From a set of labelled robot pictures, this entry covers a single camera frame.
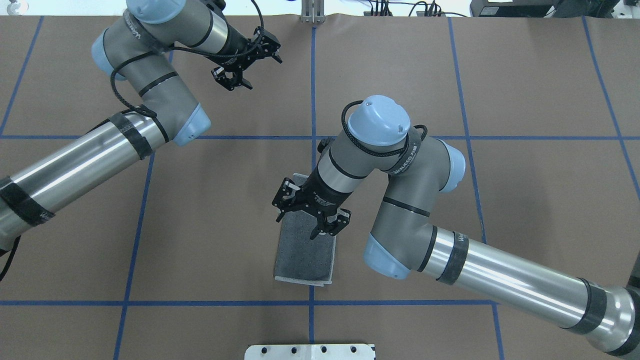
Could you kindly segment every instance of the white label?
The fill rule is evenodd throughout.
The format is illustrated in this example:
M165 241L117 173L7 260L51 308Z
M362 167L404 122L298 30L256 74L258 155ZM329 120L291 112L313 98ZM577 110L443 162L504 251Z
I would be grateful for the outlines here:
M486 8L483 8L482 11L480 12L480 15L495 15L498 12L499 7L498 6L489 6Z

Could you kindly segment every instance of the dark gray towel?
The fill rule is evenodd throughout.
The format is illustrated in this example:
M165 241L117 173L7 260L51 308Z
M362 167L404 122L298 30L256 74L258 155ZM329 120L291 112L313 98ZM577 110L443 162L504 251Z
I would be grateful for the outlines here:
M294 174L292 180L301 185L306 178ZM331 284L335 236L318 235L309 240L309 234L316 225L316 218L304 211L284 216L273 274L276 280L314 286Z

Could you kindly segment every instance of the robotic arm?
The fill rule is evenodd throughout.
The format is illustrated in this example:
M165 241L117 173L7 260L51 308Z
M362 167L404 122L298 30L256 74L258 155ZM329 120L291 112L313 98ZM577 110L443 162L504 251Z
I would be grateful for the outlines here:
M164 52L184 50L208 57L219 65L212 71L214 79L227 90L251 88L243 71L255 60L272 57L282 62L278 39L264 29L262 15L253 38L245 38L222 15L224 5L222 0L127 0L123 17L96 39L92 55L111 75L116 96L129 109L0 179L0 256L15 249L15 239L23 232L162 144L173 140L186 145L209 129L209 117ZM116 79L129 80L143 105L134 107L119 96Z
M306 182L284 179L273 201L279 220L302 209L318 218L312 238L337 233L346 224L332 217L378 168L389 184L364 252L373 270L395 279L411 270L426 273L585 335L609 355L640 359L640 255L626 288L603 287L431 225L438 193L453 190L465 173L462 153L428 136L420 141L409 116L388 97L366 98L345 123L357 103L342 112L343 132L319 146L322 155Z

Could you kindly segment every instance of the blue joint cap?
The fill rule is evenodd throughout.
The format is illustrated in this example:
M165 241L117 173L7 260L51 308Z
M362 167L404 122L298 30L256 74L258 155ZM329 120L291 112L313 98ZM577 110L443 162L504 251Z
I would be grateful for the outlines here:
M449 180L445 186L440 190L441 193L448 193L451 190L458 187L458 183L465 177L465 170L467 169L467 161L465 157L462 155L460 150L456 149L453 146L450 146L448 143L440 140L444 146L447 148L447 152L449 153Z
M202 135L205 131L209 130L211 127L211 120L202 109L202 105L198 103L191 116L187 119L187 122L184 123L184 126L180 131L178 131L178 135L175 136L173 141L178 144L178 146L185 146L188 142Z
M382 247L371 233L369 234L367 247L364 249L364 262L382 275L398 280L406 279L407 275L411 272L411 270L394 258L389 251Z
M400 142L409 132L409 114L393 99L372 95L349 117L351 134L363 143L389 146Z
M113 66L111 66L109 59L107 59L107 54L104 52L104 33L106 32L107 30L105 29L102 34L100 34L100 36L95 39L93 45L91 45L91 56L93 57L93 61L95 62L95 64L98 65L98 68L106 72L107 75L111 76L111 73L113 72ZM125 79L126 78L124 76L116 74L116 80Z
M148 24L162 24L176 17L186 0L127 0L127 9L136 19Z

